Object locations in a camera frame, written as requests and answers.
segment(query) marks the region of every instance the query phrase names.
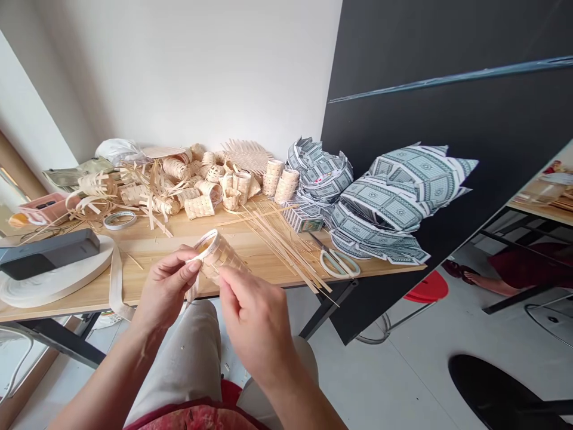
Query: scissors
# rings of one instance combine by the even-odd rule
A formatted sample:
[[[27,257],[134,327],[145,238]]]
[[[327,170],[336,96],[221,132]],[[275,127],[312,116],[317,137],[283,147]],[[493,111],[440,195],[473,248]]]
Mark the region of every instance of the scissors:
[[[335,251],[333,249],[326,247],[326,245],[323,244],[322,242],[320,242],[316,238],[316,236],[314,236],[310,232],[309,232],[309,234],[316,241],[316,243],[318,243],[318,245],[321,247],[321,265],[324,268],[324,270],[326,270],[326,272],[328,274],[330,274],[330,275],[332,275],[338,279],[356,278],[360,274],[360,267],[358,267],[358,265],[354,262],[353,259],[351,259],[350,257],[348,257],[342,253],[339,253],[338,251]],[[326,265],[325,259],[328,259],[328,261],[333,265],[333,267],[336,270],[338,270],[338,272],[333,272],[332,270],[330,270],[330,268]]]

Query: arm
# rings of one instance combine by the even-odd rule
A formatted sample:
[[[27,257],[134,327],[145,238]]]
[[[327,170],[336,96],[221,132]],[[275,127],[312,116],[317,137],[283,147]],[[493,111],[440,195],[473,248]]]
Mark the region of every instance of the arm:
[[[121,429],[167,329],[175,322],[185,292],[201,262],[185,245],[153,265],[128,330],[85,386],[50,424],[52,429]]]
[[[285,292],[260,278],[219,269],[227,332],[245,368],[286,430],[346,429],[294,348]]]

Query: black power bank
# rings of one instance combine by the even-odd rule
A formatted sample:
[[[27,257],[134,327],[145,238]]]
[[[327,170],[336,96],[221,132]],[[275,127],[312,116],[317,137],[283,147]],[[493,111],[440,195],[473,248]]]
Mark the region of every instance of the black power bank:
[[[91,229],[78,230],[28,245],[8,248],[0,270],[17,281],[99,254],[100,240]]]

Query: black metal table frame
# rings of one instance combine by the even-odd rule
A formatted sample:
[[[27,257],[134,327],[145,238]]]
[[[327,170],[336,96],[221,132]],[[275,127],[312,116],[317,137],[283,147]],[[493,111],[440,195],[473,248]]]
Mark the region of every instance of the black metal table frame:
[[[328,285],[332,288],[332,293],[330,293],[331,299],[338,305],[342,304],[358,283],[358,279],[329,282]],[[294,285],[287,288],[300,287],[306,288],[306,285]],[[317,294],[316,297],[321,301],[321,304],[299,335],[306,340],[308,340],[337,309],[334,303],[321,294]],[[106,354],[87,342],[86,338],[100,313],[106,310],[108,309],[102,309],[99,312],[91,314],[84,314],[82,316],[83,323],[75,331],[68,330],[52,318],[2,322],[0,325],[23,331],[34,339],[34,341],[55,348],[62,354],[68,355],[86,366],[97,368],[106,357]],[[63,316],[66,315],[55,315],[53,318]]]
[[[508,225],[502,229],[499,229],[495,233],[491,233],[491,232],[488,232],[485,230],[488,226],[492,225],[501,216],[505,215],[509,211],[515,211],[515,212],[523,213],[526,215],[526,217],[512,223],[511,225]],[[529,224],[530,222],[532,222],[535,219],[543,219],[545,221],[543,222],[543,224],[541,226],[539,226],[537,228],[529,227],[527,224]],[[543,253],[537,252],[537,251],[528,247],[528,245],[531,245],[533,242],[535,242],[536,240],[540,239],[543,236],[548,236],[548,237],[551,237],[554,239],[561,240],[563,242],[567,242],[569,244],[573,244],[573,242],[569,242],[569,241],[566,241],[562,238],[558,238],[558,237],[556,237],[550,233],[552,230],[554,230],[555,228],[560,227],[560,226],[563,226],[566,228],[571,228],[570,226],[561,224],[557,221],[547,220],[541,216],[530,214],[530,213],[527,213],[524,211],[520,211],[519,209],[505,206],[481,230],[479,230],[473,237],[481,234],[481,235],[486,236],[490,239],[493,239],[495,241],[503,243],[504,245],[507,245],[509,247],[521,248],[521,249],[527,250],[528,252],[536,254],[537,256],[540,256],[546,260],[549,260],[554,264],[573,269],[573,266],[570,266],[566,263],[563,263],[559,260],[556,260],[550,256],[547,256]],[[525,228],[525,229],[529,230],[529,232],[524,237],[516,240],[515,242],[509,241],[508,239],[505,239],[505,237],[503,237],[503,236],[505,236],[505,234],[507,234],[507,233],[517,229],[517,228]],[[491,306],[488,306],[487,308],[483,308],[483,311],[488,315],[494,314],[494,313],[499,312],[505,308],[508,308],[509,306],[513,306],[517,303],[523,302],[524,300],[528,300],[534,296],[537,296],[538,294],[544,293],[545,291],[551,290],[552,288],[555,288],[556,286],[558,286],[559,283],[560,282],[549,282],[547,284],[540,284],[540,285],[536,285],[535,287],[527,288],[526,290],[524,290],[518,294],[515,294],[514,296],[511,296],[511,297],[508,297],[504,300],[501,300],[500,302],[495,303]]]

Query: white cable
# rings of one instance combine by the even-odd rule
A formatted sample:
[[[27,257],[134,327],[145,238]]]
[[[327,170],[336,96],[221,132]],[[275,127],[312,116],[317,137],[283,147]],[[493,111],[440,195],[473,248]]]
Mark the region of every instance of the white cable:
[[[16,381],[16,376],[18,375],[18,372],[20,371],[20,367],[24,363],[24,360],[26,359],[26,357],[28,356],[28,354],[32,350],[32,346],[34,345],[34,340],[28,334],[26,334],[23,331],[20,331],[16,328],[0,327],[0,331],[9,331],[10,333],[19,334],[20,336],[24,337],[25,339],[27,339],[30,342],[30,345],[28,346],[26,353],[20,359],[20,362],[16,366],[16,370],[14,370],[14,373],[12,374],[12,377],[10,378],[10,382],[8,384],[8,389],[6,390],[6,394],[0,399],[0,406],[1,406],[2,403],[4,403],[4,401],[7,398],[12,397],[12,389],[14,388],[14,382]]]

